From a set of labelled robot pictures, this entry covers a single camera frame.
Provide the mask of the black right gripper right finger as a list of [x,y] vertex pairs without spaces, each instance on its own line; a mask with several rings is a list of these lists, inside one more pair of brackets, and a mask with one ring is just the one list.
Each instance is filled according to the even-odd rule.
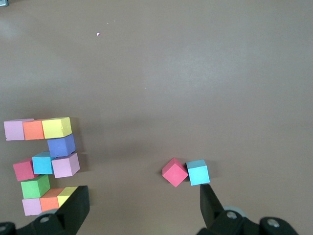
[[200,235],[296,235],[287,221],[263,217],[254,223],[234,210],[223,208],[209,184],[200,185],[200,209],[206,224]]

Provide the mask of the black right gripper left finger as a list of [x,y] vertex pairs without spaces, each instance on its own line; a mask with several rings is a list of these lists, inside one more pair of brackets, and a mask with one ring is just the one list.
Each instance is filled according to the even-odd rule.
[[55,213],[42,214],[19,229],[12,222],[1,222],[0,233],[2,235],[75,235],[89,210],[89,188],[78,186]]

